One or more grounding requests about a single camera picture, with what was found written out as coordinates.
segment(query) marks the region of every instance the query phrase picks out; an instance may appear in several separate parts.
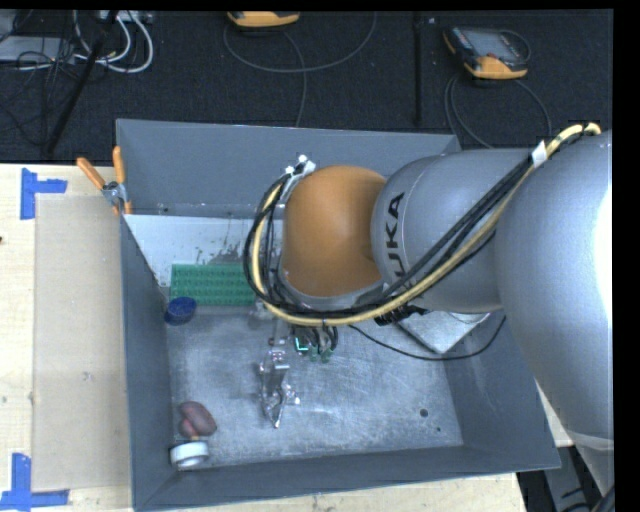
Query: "blue bottle cap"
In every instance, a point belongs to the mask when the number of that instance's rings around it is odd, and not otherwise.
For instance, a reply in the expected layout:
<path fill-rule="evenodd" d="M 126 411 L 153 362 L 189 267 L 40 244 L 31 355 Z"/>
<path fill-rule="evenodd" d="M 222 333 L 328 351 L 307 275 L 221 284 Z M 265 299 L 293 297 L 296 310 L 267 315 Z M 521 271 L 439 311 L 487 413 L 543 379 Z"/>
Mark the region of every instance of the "blue bottle cap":
<path fill-rule="evenodd" d="M 167 305 L 164 321 L 170 325 L 186 324 L 196 312 L 196 300 L 191 297 L 176 297 Z"/>

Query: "black carpet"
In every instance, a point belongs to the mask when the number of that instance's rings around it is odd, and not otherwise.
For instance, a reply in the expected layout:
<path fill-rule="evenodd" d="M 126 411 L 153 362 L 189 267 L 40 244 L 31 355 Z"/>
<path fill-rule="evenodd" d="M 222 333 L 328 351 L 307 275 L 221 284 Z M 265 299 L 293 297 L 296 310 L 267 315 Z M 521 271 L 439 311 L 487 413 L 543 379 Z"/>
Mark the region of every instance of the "black carpet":
<path fill-rule="evenodd" d="M 21 11 L 26 14 L 17 34 L 66 39 L 72 34 L 71 11 Z M 78 24 L 89 44 L 96 40 L 101 26 L 91 11 L 79 11 Z M 442 32 L 449 25 L 517 32 L 531 50 L 529 72 L 519 84 L 479 87 L 444 44 Z M 302 12 L 286 31 L 263 37 L 239 33 L 225 12 L 155 11 L 147 27 L 151 66 L 123 74 L 96 65 L 67 122 L 61 115 L 85 61 L 36 71 L 3 63 L 0 161 L 73 163 L 86 156 L 110 164 L 118 118 L 453 131 L 463 148 L 534 146 L 550 130 L 576 121 L 612 127 L 613 9 L 421 11 L 419 16 Z M 133 43 L 131 65 L 140 65 L 148 50 L 139 29 Z M 114 25 L 105 52 L 123 44 Z M 301 67 L 311 69 L 296 72 Z M 445 90 L 454 77 L 450 123 Z"/>

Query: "gray metal tray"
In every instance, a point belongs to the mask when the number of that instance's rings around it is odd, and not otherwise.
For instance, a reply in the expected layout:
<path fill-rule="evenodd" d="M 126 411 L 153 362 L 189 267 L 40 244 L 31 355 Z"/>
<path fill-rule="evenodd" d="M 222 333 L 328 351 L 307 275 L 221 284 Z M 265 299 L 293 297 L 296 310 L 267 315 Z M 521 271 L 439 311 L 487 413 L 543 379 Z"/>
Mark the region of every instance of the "gray metal tray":
<path fill-rule="evenodd" d="M 138 120 L 118 120 L 116 128 L 134 216 L 158 216 L 165 258 L 185 221 L 250 219 L 299 153 L 319 166 L 349 163 L 388 176 L 417 158 L 459 151 L 449 135 Z M 183 326 L 166 324 L 167 283 L 159 282 L 157 270 L 162 246 L 133 224 L 122 218 L 136 510 L 559 466 L 534 378 L 508 321 L 486 350 L 444 362 L 411 359 L 341 328 L 326 364 L 292 352 L 288 378 L 300 405 L 287 406 L 274 429 L 261 411 L 257 371 L 272 321 L 250 324 L 247 309 L 221 307 L 199 308 Z M 501 320 L 501 312 L 492 314 L 453 350 L 476 352 Z M 428 354 L 395 327 L 358 327 Z M 177 406 L 185 400 L 205 404 L 219 427 L 208 439 L 210 460 L 193 471 L 178 471 L 169 460 L 179 439 Z"/>

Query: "blue tape marker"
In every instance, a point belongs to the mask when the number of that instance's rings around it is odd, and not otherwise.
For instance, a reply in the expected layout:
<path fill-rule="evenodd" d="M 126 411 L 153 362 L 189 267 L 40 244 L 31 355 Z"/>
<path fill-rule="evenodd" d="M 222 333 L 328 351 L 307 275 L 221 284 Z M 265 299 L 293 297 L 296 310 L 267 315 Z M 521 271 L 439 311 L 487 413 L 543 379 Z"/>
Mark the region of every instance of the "blue tape marker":
<path fill-rule="evenodd" d="M 11 456 L 11 490 L 3 491 L 0 510 L 30 512 L 31 507 L 66 505 L 69 490 L 31 492 L 31 459 L 22 453 Z"/>
<path fill-rule="evenodd" d="M 38 174 L 26 167 L 22 168 L 22 188 L 20 197 L 20 219 L 33 219 L 36 216 L 35 194 L 64 194 L 67 190 L 65 180 L 38 181 Z"/>

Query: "yellow cable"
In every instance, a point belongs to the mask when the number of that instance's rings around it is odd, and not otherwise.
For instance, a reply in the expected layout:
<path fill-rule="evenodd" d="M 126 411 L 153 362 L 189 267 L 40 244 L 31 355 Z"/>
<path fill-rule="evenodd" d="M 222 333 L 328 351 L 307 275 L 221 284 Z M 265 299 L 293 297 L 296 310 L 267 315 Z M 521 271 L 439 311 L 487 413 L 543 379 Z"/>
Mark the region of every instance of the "yellow cable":
<path fill-rule="evenodd" d="M 580 133 L 590 133 L 591 135 L 598 135 L 601 133 L 600 127 L 594 123 L 589 123 L 586 127 L 583 125 L 573 125 L 563 130 L 559 135 L 554 137 L 546 147 L 547 159 L 551 157 L 553 153 L 557 151 L 562 143 L 564 143 L 568 138 L 580 134 Z M 266 308 L 271 311 L 274 315 L 286 320 L 287 322 L 306 326 L 306 327 L 321 327 L 323 325 L 327 326 L 340 326 L 340 325 L 348 325 L 353 323 L 362 322 L 364 320 L 369 320 L 371 318 L 375 318 L 389 311 L 396 309 L 399 306 L 409 302 L 410 300 L 416 298 L 418 295 L 421 295 L 426 290 L 428 290 L 431 286 L 437 283 L 440 279 L 446 276 L 453 268 L 455 268 L 471 251 L 476 247 L 476 245 L 491 232 L 491 230 L 497 225 L 502 212 L 504 212 L 507 204 L 516 193 L 516 191 L 520 188 L 522 183 L 531 175 L 531 173 L 536 169 L 535 166 L 531 165 L 520 178 L 520 180 L 516 183 L 513 189 L 509 192 L 509 194 L 500 202 L 498 206 L 496 206 L 494 212 L 487 219 L 487 221 L 482 225 L 482 227 L 476 231 L 476 233 L 469 238 L 467 242 L 465 242 L 454 254 L 451 255 L 447 261 L 445 261 L 440 267 L 435 269 L 433 272 L 429 273 L 425 277 L 423 277 L 418 283 L 416 283 L 412 288 L 398 295 L 396 298 L 389 301 L 384 306 L 379 306 L 377 308 L 371 309 L 364 313 L 355 314 L 345 318 L 318 318 L 318 317 L 307 317 L 307 316 L 296 316 L 289 313 L 285 313 L 281 311 L 273 304 L 265 302 Z M 283 185 L 278 186 L 267 198 L 265 202 L 265 206 L 263 210 L 267 209 L 274 199 L 277 197 L 278 192 L 282 188 Z M 262 237 L 262 231 L 264 229 L 264 223 L 266 219 L 262 219 L 255 233 L 255 241 L 253 244 L 253 250 L 251 253 L 251 272 L 253 274 L 253 278 L 255 280 L 255 284 L 257 288 L 261 292 L 265 292 L 264 286 L 262 284 L 262 279 L 260 277 L 260 240 Z"/>

